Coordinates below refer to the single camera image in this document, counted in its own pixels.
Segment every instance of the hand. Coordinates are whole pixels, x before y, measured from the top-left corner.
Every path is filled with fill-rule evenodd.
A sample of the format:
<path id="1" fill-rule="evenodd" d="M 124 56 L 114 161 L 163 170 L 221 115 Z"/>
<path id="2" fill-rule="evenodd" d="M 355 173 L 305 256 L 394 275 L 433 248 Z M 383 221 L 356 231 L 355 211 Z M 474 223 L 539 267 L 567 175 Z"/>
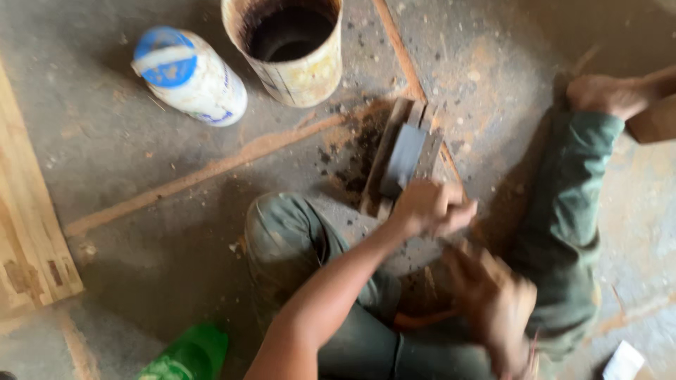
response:
<path id="1" fill-rule="evenodd" d="M 487 348 L 498 378 L 517 378 L 527 369 L 524 332 L 535 307 L 537 288 L 487 250 L 444 250 L 454 293 L 469 325 Z"/>
<path id="2" fill-rule="evenodd" d="M 476 214 L 476 201 L 462 204 L 460 185 L 416 179 L 399 196 L 391 219 L 402 222 L 410 236 L 443 237 L 466 227 Z"/>

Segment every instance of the blue bottle cap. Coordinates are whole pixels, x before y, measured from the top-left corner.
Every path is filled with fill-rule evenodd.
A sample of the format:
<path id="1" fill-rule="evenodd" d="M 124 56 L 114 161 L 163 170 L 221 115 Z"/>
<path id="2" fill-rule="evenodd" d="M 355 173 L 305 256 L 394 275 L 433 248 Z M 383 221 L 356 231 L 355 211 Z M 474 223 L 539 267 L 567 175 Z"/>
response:
<path id="1" fill-rule="evenodd" d="M 167 47 L 186 46 L 194 48 L 193 43 L 181 32 L 170 26 L 156 26 L 149 29 L 139 40 L 134 50 L 137 61 L 147 54 Z M 159 87 L 178 87 L 186 83 L 195 72 L 197 56 L 177 57 L 175 61 L 162 62 L 155 67 L 142 70 L 139 74 L 148 82 Z"/>

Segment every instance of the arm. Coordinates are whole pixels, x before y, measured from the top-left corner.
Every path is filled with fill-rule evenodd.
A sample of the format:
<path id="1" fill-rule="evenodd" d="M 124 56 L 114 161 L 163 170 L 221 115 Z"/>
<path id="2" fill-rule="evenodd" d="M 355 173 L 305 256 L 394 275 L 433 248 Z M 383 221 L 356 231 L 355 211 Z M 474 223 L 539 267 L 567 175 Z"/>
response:
<path id="1" fill-rule="evenodd" d="M 466 226 L 477 205 L 461 202 L 459 187 L 412 182 L 387 222 L 318 270 L 284 305 L 245 380 L 316 379 L 317 351 L 341 326 L 381 262 L 411 236 L 423 231 L 446 235 Z"/>

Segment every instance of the white plastic bottle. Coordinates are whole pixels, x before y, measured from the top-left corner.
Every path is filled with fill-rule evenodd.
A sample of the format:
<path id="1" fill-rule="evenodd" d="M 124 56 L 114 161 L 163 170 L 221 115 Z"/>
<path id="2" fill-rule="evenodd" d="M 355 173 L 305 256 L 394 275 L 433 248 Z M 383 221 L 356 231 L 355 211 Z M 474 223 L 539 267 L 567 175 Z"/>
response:
<path id="1" fill-rule="evenodd" d="M 195 33 L 169 26 L 148 30 L 131 66 L 164 103 L 211 126 L 234 124 L 247 108 L 242 80 Z"/>

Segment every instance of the concrete floor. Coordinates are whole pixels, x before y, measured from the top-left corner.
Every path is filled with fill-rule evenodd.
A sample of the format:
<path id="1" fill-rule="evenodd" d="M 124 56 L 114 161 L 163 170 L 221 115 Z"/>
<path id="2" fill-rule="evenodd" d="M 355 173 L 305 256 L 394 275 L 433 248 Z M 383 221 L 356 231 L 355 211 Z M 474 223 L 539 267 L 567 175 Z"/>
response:
<path id="1" fill-rule="evenodd" d="M 458 174 L 481 200 L 473 232 L 502 252 L 556 112 L 556 75 L 676 62 L 669 0 L 353 0 L 344 12 L 342 83 L 297 110 L 273 100 L 228 42 L 218 1 L 0 0 L 0 54 L 87 288 L 3 325 L 0 369 L 130 378 L 188 326 L 215 320 L 232 343 L 222 378 L 240 379 L 262 338 L 242 248 L 256 196 L 301 191 L 358 241 L 375 226 L 354 204 L 387 107 L 426 97 L 442 106 Z M 154 104 L 129 62 L 157 24 L 196 32 L 243 78 L 242 121 L 210 128 Z M 602 315 L 562 379 L 590 378 L 622 339 L 655 378 L 676 374 L 674 174 L 674 143 L 618 142 L 599 221 Z M 443 307 L 437 255 L 413 239 L 386 264 L 405 283 L 405 309 Z"/>

